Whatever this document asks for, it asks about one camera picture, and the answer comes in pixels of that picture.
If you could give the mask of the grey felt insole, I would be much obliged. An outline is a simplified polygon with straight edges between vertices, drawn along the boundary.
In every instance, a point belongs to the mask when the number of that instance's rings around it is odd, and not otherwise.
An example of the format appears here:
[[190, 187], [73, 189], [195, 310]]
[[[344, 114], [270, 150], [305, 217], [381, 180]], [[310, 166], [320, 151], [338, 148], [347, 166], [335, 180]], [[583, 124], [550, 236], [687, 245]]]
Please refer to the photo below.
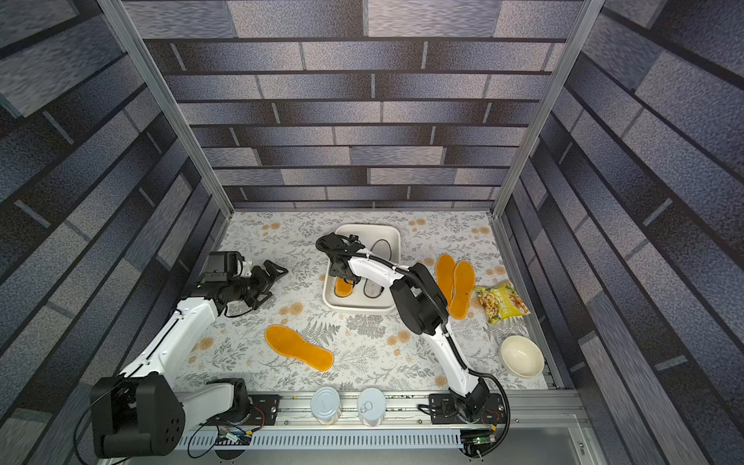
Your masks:
[[[389, 244], [389, 242], [384, 239], [377, 240], [373, 244], [371, 252], [386, 261], [390, 261], [391, 256], [393, 255], [393, 252], [391, 252], [391, 244]], [[375, 283], [372, 280], [366, 279], [363, 287], [363, 293], [367, 298], [375, 300], [375, 298], [379, 298], [383, 294], [383, 291], [383, 286]]]

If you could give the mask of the orange fuzzy insole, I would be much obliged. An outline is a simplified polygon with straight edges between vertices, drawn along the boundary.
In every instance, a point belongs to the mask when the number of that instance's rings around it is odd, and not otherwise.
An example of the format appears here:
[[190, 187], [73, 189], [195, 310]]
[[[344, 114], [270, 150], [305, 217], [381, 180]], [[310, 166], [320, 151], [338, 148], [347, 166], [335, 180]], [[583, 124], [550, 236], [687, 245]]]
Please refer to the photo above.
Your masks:
[[443, 254], [435, 265], [437, 285], [444, 295], [447, 303], [453, 298], [453, 286], [455, 286], [455, 259], [449, 254]]
[[265, 330], [265, 341], [280, 356], [293, 358], [319, 371], [329, 371], [334, 362], [332, 352], [311, 344], [298, 332], [284, 325], [271, 325]]
[[353, 282], [337, 278], [334, 285], [334, 294], [337, 298], [348, 298], [354, 292]]
[[468, 262], [460, 262], [455, 265], [453, 271], [453, 292], [449, 302], [449, 315], [456, 320], [467, 317], [470, 299], [476, 287], [476, 273], [474, 267]]

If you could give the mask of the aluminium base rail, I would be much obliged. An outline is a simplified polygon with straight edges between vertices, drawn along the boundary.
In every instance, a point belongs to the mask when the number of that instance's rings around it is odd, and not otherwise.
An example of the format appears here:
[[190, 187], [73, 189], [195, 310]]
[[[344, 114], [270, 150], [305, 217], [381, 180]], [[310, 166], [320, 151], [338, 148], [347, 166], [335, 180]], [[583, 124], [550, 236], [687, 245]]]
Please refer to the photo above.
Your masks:
[[579, 464], [603, 464], [606, 459], [597, 443], [579, 395], [571, 389], [510, 389], [509, 407], [499, 408], [491, 399], [482, 416], [467, 424], [457, 417], [434, 418], [418, 410], [424, 403], [445, 398], [445, 393], [387, 393], [382, 422], [369, 426], [358, 413], [358, 393], [341, 397], [341, 413], [333, 424], [323, 425], [311, 413], [310, 393], [256, 394], [263, 412], [250, 418], [245, 431], [249, 443], [219, 435], [215, 426], [196, 426], [168, 440], [167, 451], [207, 453], [219, 451], [461, 451], [467, 439], [480, 437], [480, 447], [494, 447], [488, 459], [511, 451], [523, 455], [544, 450], [555, 441], [568, 445], [569, 458]]

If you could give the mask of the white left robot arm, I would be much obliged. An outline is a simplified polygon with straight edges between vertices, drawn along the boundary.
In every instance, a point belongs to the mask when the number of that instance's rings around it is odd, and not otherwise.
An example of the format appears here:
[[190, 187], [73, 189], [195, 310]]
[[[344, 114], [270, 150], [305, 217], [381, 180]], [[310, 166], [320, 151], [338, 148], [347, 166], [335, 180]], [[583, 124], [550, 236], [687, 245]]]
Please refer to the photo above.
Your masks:
[[193, 347], [230, 303], [258, 309], [288, 272], [272, 261], [248, 267], [236, 251], [211, 253], [201, 277], [187, 287], [143, 352], [93, 387], [88, 414], [95, 455], [168, 455], [195, 426], [228, 426], [249, 418], [255, 409], [238, 378], [218, 379], [191, 393], [177, 393], [174, 382]]

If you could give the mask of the silver tin can right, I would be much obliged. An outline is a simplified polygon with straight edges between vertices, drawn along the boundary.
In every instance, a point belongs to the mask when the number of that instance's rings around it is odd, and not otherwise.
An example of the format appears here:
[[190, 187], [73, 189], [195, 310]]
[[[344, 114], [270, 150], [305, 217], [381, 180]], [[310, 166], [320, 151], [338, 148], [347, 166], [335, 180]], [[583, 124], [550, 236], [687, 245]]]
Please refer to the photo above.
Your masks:
[[383, 391], [368, 387], [358, 396], [358, 417], [364, 425], [380, 426], [385, 420], [386, 412], [387, 399]]

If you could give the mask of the silver tin can left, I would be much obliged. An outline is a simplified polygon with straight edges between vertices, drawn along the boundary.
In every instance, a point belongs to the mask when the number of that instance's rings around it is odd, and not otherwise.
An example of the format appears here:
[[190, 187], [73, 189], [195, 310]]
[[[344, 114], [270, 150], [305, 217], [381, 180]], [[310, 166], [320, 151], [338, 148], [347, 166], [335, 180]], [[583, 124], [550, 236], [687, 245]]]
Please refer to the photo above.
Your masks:
[[320, 387], [310, 402], [313, 417], [323, 425], [335, 424], [342, 413], [341, 397], [334, 387]]

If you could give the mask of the white plastic storage box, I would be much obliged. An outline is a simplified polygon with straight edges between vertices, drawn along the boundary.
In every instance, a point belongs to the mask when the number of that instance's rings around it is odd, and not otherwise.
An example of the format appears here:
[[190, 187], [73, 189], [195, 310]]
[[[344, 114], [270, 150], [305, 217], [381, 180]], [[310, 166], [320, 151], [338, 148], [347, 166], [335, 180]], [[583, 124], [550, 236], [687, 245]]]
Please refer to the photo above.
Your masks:
[[[377, 240], [387, 240], [391, 244], [391, 252], [393, 252], [389, 262], [398, 263], [401, 260], [401, 235], [395, 227], [373, 224], [346, 224], [338, 227], [335, 234], [341, 236], [354, 234], [370, 250]], [[360, 284], [354, 286], [354, 292], [348, 298], [337, 298], [334, 294], [336, 278], [329, 276], [329, 267], [327, 267], [325, 278], [323, 301], [326, 306], [334, 311], [350, 315], [389, 315], [391, 312], [395, 312], [393, 296], [388, 290], [384, 290], [383, 294], [375, 300], [367, 298], [363, 293], [365, 280], [362, 279]]]

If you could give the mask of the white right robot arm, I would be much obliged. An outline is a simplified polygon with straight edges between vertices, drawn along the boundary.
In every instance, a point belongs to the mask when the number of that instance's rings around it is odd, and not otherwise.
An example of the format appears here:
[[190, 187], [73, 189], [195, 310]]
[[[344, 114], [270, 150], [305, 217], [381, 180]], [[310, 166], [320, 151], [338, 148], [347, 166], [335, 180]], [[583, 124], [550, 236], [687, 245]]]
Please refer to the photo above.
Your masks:
[[472, 369], [453, 336], [448, 302], [428, 269], [421, 263], [397, 265], [373, 254], [357, 236], [327, 234], [316, 248], [329, 258], [329, 274], [351, 284], [370, 281], [393, 297], [403, 324], [427, 341], [441, 364], [461, 420], [480, 418], [490, 391], [484, 377]]

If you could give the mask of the white bowl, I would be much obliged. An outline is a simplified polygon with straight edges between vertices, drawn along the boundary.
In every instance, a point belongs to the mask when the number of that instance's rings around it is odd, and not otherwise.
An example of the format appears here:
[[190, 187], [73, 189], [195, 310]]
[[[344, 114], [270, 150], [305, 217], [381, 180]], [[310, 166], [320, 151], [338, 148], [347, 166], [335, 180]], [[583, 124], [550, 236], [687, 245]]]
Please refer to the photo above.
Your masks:
[[500, 346], [500, 356], [507, 370], [517, 377], [531, 379], [544, 371], [544, 356], [531, 339], [521, 335], [507, 337]]

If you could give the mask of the yellow-green snack bag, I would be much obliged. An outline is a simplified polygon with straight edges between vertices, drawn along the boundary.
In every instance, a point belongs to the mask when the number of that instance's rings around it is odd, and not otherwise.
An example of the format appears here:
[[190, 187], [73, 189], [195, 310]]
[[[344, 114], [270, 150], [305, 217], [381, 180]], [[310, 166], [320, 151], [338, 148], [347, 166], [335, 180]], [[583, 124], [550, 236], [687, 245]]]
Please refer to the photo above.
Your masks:
[[509, 280], [496, 287], [476, 287], [475, 292], [490, 325], [530, 314], [530, 309]]

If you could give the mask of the silver tin can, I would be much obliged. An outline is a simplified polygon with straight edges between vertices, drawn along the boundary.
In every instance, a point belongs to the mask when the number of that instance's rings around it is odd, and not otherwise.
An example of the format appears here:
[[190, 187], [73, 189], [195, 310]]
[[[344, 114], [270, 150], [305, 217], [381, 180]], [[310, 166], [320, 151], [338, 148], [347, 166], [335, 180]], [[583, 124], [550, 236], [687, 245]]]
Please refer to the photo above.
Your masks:
[[368, 387], [358, 396], [358, 417], [364, 425], [380, 426], [385, 420], [386, 412], [387, 399], [383, 391]]
[[323, 425], [335, 424], [342, 413], [341, 397], [334, 387], [320, 387], [310, 402], [313, 417]]

